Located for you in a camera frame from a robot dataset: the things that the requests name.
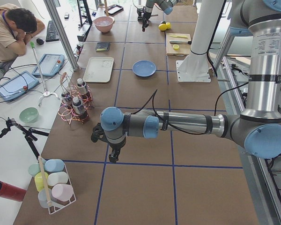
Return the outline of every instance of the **lanyard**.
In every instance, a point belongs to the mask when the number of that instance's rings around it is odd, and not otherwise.
[[[10,33],[13,35],[13,37],[14,37],[14,39],[15,39],[14,32],[11,30],[9,24],[7,23],[4,14],[5,14],[5,11],[2,13],[3,20],[4,20],[4,22],[6,23],[6,25],[8,26]]]

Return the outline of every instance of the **red cylinder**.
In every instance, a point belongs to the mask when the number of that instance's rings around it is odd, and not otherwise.
[[[21,202],[25,194],[26,190],[0,181],[0,197]]]

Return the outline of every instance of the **blue plate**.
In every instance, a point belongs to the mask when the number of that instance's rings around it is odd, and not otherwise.
[[[132,71],[141,77],[148,77],[155,73],[156,66],[153,62],[147,60],[141,60],[134,63]]]

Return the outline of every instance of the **blue joint cap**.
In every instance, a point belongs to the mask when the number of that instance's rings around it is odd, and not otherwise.
[[[165,13],[166,15],[169,15],[172,11],[173,11],[173,8],[172,8],[172,7],[168,7],[168,8],[166,8],[166,9],[164,10],[164,13]]]
[[[122,125],[124,114],[117,107],[108,107],[101,113],[101,126],[104,130],[112,131]]]
[[[248,37],[253,36],[253,34],[246,28],[229,27],[230,35],[237,37]]]
[[[144,123],[143,134],[145,138],[157,138],[159,119],[156,116],[148,116]]]
[[[247,135],[244,148],[259,158],[278,156],[281,154],[281,125],[273,123],[257,127]]]
[[[269,8],[281,12],[281,0],[263,0],[264,4],[266,4]]]

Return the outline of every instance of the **keyboard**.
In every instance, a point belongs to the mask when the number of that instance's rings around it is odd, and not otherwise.
[[[52,20],[48,22],[46,42],[58,41],[59,35]]]

